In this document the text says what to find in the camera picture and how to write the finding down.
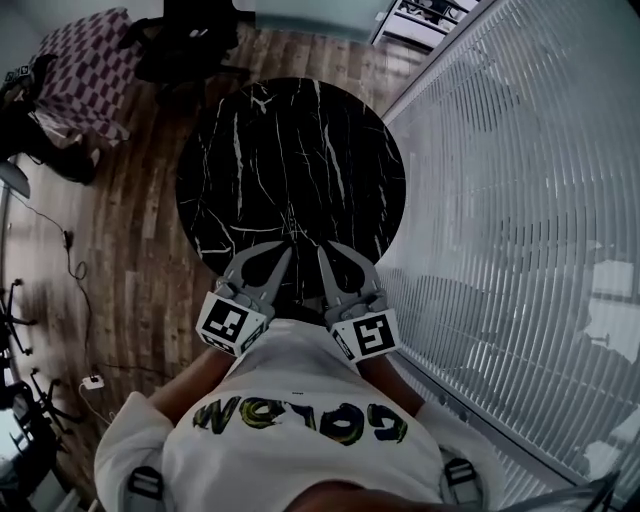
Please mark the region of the frosted glass door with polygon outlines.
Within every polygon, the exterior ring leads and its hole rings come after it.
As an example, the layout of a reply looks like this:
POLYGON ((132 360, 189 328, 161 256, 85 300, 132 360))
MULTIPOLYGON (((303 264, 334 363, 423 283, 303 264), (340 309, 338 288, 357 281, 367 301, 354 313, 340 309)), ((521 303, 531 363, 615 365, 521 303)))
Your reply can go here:
POLYGON ((259 29, 303 32, 371 43, 396 0, 232 0, 259 29))

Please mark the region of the checkered cloth covered table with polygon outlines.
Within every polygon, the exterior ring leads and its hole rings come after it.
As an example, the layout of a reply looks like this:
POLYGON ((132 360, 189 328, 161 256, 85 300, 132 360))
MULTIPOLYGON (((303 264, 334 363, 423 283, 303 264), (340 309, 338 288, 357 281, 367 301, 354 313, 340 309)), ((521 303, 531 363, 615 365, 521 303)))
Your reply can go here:
POLYGON ((127 9, 115 7, 55 29, 42 39, 36 55, 56 57, 34 101, 35 117, 45 131, 59 136, 94 132, 112 146, 129 138, 116 114, 141 54, 139 44, 119 46, 131 25, 127 9))

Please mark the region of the person's left forearm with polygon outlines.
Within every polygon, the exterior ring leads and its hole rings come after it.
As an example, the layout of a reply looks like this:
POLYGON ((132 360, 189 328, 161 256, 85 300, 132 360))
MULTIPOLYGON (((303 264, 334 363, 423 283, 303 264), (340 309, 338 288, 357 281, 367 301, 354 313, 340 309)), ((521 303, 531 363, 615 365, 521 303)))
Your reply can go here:
POLYGON ((208 348, 188 368, 154 392, 149 402, 176 425, 194 404, 223 381, 235 361, 235 356, 208 348))

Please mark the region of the black mesh office chair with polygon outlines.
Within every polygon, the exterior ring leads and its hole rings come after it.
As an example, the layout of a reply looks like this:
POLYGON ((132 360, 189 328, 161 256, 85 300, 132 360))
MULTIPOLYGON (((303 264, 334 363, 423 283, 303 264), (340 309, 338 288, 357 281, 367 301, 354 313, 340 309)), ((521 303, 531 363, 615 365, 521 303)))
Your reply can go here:
POLYGON ((239 21, 233 0, 163 0, 163 15, 133 22, 118 47, 141 46, 135 77, 159 87, 157 104, 165 104, 177 87, 191 84, 204 108, 208 79, 234 75, 245 83, 250 78, 249 69, 224 62, 239 44, 239 21))

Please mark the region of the white printed T-shirt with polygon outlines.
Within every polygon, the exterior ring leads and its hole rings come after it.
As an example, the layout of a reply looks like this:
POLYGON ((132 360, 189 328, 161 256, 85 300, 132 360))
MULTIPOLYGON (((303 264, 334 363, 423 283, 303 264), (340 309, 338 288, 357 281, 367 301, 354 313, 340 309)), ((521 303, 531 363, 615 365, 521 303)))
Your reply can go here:
POLYGON ((275 320, 176 425, 150 397, 132 393, 97 448, 107 512, 484 512, 502 500, 486 438, 438 404, 410 416, 317 325, 275 320), (454 457, 474 483, 447 486, 454 457), (161 501, 127 489, 140 466, 160 472, 161 501))

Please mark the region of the black swivel chair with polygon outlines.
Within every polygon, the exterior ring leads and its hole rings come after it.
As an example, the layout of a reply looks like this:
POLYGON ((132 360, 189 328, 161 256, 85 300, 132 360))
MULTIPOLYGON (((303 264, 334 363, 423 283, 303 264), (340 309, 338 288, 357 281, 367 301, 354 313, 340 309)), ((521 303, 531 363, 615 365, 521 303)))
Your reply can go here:
POLYGON ((17 454, 11 457, 10 475, 23 488, 39 484, 56 465, 57 453, 66 452, 53 425, 62 434, 72 434, 62 421, 79 425, 84 420, 83 416, 66 413, 54 405, 54 391, 62 381, 53 379, 43 391, 35 378, 38 372, 34 368, 30 373, 35 389, 24 381, 10 385, 0 382, 0 411, 10 412, 18 425, 18 435, 11 436, 17 454))

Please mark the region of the person's black trousers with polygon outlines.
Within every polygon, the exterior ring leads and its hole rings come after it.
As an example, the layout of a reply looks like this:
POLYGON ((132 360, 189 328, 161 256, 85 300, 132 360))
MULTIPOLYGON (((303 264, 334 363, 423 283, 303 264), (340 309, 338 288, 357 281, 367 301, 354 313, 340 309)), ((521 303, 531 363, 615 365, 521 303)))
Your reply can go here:
POLYGON ((274 301, 273 307, 275 318, 326 326, 326 299, 324 297, 314 297, 303 301, 279 298, 274 301))

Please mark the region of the black marble round table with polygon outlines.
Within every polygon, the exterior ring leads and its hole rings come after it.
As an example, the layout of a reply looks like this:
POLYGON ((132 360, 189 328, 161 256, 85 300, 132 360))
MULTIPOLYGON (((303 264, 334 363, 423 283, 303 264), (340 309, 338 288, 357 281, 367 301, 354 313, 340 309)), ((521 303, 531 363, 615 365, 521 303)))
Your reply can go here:
POLYGON ((319 244, 335 241, 377 262, 400 226, 406 179, 393 136, 363 101, 322 81, 277 78, 200 116, 175 193, 187 238, 216 273, 256 244, 290 243, 279 295, 303 301, 323 291, 317 247, 284 231, 287 204, 319 244))

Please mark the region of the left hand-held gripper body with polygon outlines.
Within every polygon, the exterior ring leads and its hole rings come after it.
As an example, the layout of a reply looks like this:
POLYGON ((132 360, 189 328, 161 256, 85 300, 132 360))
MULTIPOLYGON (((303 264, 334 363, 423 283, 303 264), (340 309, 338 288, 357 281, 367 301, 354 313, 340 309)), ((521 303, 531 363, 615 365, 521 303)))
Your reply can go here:
POLYGON ((276 286, 243 286, 222 277, 208 292, 196 323, 201 340, 231 356, 242 356, 264 334, 275 315, 276 286))

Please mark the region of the person's right forearm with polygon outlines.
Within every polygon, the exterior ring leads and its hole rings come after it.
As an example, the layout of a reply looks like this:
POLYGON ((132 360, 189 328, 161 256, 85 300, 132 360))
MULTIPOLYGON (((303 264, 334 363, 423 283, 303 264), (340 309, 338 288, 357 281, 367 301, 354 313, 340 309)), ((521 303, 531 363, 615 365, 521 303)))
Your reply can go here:
POLYGON ((423 398, 400 376, 386 355, 363 359, 356 366, 365 381, 410 416, 415 417, 424 405, 423 398))

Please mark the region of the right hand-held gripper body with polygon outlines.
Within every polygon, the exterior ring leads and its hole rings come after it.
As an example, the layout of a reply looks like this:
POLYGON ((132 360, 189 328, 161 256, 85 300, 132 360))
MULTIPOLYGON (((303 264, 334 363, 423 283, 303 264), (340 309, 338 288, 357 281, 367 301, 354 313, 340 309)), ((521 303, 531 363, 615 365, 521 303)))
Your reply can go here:
POLYGON ((327 329, 348 361, 363 361, 398 349, 396 313, 383 289, 330 307, 327 329))

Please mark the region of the metal storage shelf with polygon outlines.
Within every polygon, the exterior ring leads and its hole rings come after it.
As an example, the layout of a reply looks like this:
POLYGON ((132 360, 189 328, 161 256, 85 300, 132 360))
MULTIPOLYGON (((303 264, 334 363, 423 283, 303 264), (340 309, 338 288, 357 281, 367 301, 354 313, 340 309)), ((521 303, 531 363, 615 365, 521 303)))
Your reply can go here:
POLYGON ((482 0, 393 0, 386 12, 376 16, 379 26, 371 36, 383 37, 428 51, 435 49, 482 0))

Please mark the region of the grey oval hanging bag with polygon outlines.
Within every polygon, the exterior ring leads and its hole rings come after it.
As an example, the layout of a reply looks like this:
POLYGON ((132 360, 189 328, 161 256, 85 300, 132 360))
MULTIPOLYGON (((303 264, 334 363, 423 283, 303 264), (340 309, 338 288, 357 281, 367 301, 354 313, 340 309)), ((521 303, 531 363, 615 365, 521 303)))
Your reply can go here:
POLYGON ((24 198, 30 198, 31 188, 29 180, 16 164, 9 161, 0 162, 0 180, 24 198))

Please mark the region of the black star chair base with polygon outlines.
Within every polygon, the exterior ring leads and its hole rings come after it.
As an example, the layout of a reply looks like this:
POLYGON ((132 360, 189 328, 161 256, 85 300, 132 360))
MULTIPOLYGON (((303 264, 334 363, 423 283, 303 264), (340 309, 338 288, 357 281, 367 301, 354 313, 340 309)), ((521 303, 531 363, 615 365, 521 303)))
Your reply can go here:
POLYGON ((25 320, 18 318, 13 315, 12 310, 14 303, 14 290, 17 287, 21 287, 23 284, 24 282, 22 279, 15 279, 9 288, 8 298, 5 298, 6 290, 4 288, 0 288, 0 327, 3 328, 1 338, 8 341, 9 337, 12 337, 20 352, 26 356, 31 356, 33 354, 33 349, 31 347, 23 346, 16 331, 16 326, 32 327, 37 325, 38 321, 35 319, 25 320))

